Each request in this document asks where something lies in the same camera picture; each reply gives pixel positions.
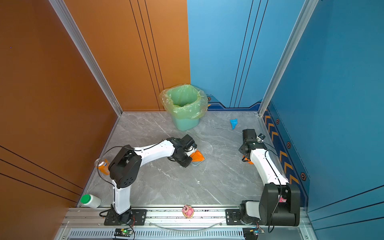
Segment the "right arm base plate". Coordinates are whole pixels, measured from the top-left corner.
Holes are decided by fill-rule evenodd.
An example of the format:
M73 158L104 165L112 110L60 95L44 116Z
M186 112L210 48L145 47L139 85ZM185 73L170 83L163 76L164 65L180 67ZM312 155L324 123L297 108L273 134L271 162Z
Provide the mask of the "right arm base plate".
M244 220L244 211L240 209L226 209L226 224L228 226L249 225Z

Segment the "blue paper scrap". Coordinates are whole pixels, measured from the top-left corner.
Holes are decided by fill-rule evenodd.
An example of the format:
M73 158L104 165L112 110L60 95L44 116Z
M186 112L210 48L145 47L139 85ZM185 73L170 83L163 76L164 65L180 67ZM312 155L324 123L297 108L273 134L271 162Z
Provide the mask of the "blue paper scrap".
M234 119L234 120L230 120L230 123L231 123L231 126L232 126L232 130L234 130L238 124L238 120L237 119Z

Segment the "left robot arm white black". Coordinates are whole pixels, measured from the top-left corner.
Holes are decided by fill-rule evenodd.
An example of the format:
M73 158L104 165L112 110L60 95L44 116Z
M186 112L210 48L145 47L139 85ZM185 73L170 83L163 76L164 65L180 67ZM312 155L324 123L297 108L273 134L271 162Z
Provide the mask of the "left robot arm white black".
M142 166L167 158L186 168L191 163L204 160L197 144L189 135L183 138L168 138L145 147L123 146L109 165L114 201L108 215L116 219L118 225L132 225L135 214L130 202L131 185L137 179Z

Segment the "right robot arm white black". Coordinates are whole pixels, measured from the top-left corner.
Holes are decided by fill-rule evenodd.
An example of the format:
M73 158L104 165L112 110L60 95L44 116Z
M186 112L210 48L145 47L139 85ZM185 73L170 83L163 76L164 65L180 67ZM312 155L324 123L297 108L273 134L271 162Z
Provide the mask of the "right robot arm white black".
M240 219L246 225L297 227L300 223L301 191L278 170L264 143L265 135L243 130L239 152L243 162L253 164L264 184L259 201L242 201Z

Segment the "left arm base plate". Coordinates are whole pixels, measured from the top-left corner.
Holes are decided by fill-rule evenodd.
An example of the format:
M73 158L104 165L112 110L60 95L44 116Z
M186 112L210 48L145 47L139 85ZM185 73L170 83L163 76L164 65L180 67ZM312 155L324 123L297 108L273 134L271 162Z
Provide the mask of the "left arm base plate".
M132 210L129 209L125 213L119 215L116 211L111 208L106 211L107 215L105 216L104 225L105 226L123 226L129 225L134 226L143 226L147 217L146 209Z

